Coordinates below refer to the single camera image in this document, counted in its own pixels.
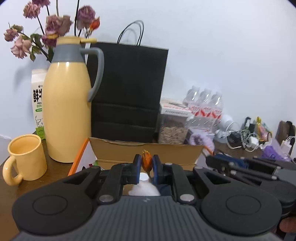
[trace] flower leaf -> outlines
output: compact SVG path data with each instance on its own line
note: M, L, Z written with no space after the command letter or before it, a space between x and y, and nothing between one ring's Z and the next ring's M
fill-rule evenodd
M16 29L18 32L21 32L24 30L24 28L22 26L19 25L12 25L11 28Z
M38 47L32 45L32 53L33 54L41 54L41 50Z
M48 58L47 58L47 60L51 62L53 56L54 56L54 51L53 51L52 47L48 47Z
M36 59L36 56L33 52L30 53L30 59L34 62Z
M41 35L40 35L40 34L31 34L30 38L31 38L31 41L34 40L35 43L36 43L38 46L43 47L43 45L42 45L42 43L41 43L41 41L40 41L40 39L41 39Z
M23 40L28 40L28 39L30 39L28 36L26 36L26 35L22 35L22 38L23 38Z

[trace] orange flower bud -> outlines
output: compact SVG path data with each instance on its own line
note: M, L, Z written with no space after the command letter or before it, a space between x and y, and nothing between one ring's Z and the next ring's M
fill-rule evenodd
M142 167L147 173L150 173L150 171L152 170L152 156L146 150L142 151Z
M93 20L93 21L91 22L91 24L89 25L89 30L90 30L90 31L94 31L94 30L96 30L99 26L100 26L100 17L96 18L95 20Z

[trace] water bottle label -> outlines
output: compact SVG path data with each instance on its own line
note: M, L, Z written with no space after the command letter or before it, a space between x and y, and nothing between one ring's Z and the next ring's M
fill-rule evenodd
M198 116L200 112L200 106L190 103L188 104L188 108L191 110L191 113L194 114L194 116Z
M222 110L216 109L212 111L212 117L215 119L220 119L221 115L222 115Z
M205 107L201 108L200 115L202 117L209 117L211 115L211 112L212 112L212 108L209 106L205 106Z

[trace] dried flower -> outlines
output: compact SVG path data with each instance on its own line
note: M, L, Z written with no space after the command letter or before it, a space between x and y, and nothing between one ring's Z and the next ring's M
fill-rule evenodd
M18 32L16 29L13 29L13 28L9 28L6 30L6 33L4 33L4 39L7 41L7 42L11 42L14 40L15 37L18 36Z
M52 35L50 35L49 37L47 35L43 35L41 37L42 42L44 43L44 45L46 45L47 47L55 47L57 45L57 37L58 35L56 34L56 38L51 38Z
M146 150L142 151L142 167L150 177L150 171L152 170L152 156Z
M96 30L99 26L100 26L100 17L96 18L95 20L93 20L93 21L91 22L91 24L89 25L89 30L90 30L90 31L94 31L94 30Z
M60 36L64 36L66 33L70 31L70 26L72 25L72 21L70 20L69 15L64 15L63 16L63 21L61 27L58 29L57 33Z
M28 2L24 8L24 16L25 18L37 18L40 14L40 5L33 4L32 2Z
M96 12L91 6L83 6L77 13L77 28L89 28L96 15Z
M63 23L63 18L56 15L50 15L46 17L46 35L56 34Z
M30 53L31 48L31 40L24 40L22 35L20 35L15 41L14 46L11 48L11 52L18 58L23 59L27 57L26 53Z
M41 7L50 5L49 0L32 0L32 2L36 5L40 5Z

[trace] white box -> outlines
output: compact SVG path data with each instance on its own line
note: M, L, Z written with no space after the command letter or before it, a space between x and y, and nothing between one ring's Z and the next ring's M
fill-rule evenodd
M33 117L36 133L41 139L45 139L42 114L42 88L46 73L47 69L33 69L31 80Z

